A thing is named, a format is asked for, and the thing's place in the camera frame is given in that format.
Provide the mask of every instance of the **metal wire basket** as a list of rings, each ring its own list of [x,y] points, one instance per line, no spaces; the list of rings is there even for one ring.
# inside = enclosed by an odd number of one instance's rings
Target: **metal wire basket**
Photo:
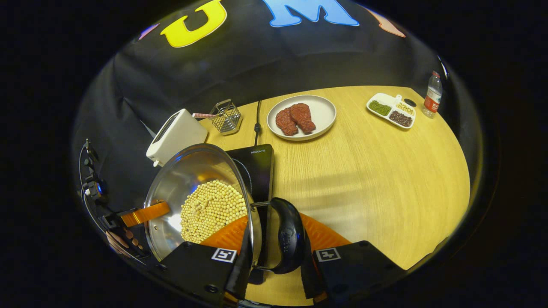
[[[226,136],[238,132],[240,124],[242,124],[242,114],[231,99],[218,102],[210,113],[215,115],[210,119],[221,135]]]

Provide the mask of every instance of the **stainless steel pot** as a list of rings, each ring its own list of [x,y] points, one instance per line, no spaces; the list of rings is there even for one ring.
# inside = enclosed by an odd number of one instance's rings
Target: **stainless steel pot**
[[[156,204],[157,200],[164,200],[171,209],[170,213],[145,223],[147,241],[156,259],[161,261],[185,241],[181,237],[181,205],[198,185],[213,180],[230,184],[244,196],[248,213],[249,247],[253,252],[251,266],[278,274],[299,267],[304,258],[306,232],[297,209],[288,201],[276,197],[268,202],[253,203],[230,156],[211,144],[192,145],[177,153],[162,167],[150,186],[145,207]],[[271,206],[279,215],[278,247],[281,261],[273,268],[256,265],[263,232],[256,209],[259,206]]]

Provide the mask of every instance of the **black pot handle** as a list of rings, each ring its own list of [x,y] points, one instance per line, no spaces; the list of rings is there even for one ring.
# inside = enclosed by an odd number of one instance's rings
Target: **black pot handle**
[[[256,269],[285,274],[296,270],[304,260],[306,232],[301,216],[293,204],[274,197],[269,202],[254,203],[253,206],[272,206],[279,216],[278,246],[282,260],[269,269],[255,266]]]

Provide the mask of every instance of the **raw meat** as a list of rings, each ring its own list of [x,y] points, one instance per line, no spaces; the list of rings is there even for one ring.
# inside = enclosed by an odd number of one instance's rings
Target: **raw meat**
[[[294,134],[299,132],[297,126],[295,126],[295,122],[291,120],[291,116],[289,115],[290,108],[291,107],[287,107],[286,109],[278,112],[278,114],[276,115],[276,125],[282,130],[283,134],[286,136],[293,136]]]
[[[316,129],[316,125],[312,122],[310,116],[310,108],[307,104],[298,103],[289,108],[289,115],[305,134],[312,133]]]

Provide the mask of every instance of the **black induction cooker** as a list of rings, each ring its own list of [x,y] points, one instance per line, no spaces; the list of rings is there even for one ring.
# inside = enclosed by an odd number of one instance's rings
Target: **black induction cooker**
[[[269,201],[272,198],[272,176],[274,171],[274,150],[270,144],[243,147],[226,151],[232,158],[246,189],[251,194],[254,202]],[[257,208],[262,228],[262,248],[258,265],[264,266],[267,257],[267,240],[271,207]],[[252,270],[249,275],[249,283],[261,284],[264,281],[264,272]]]

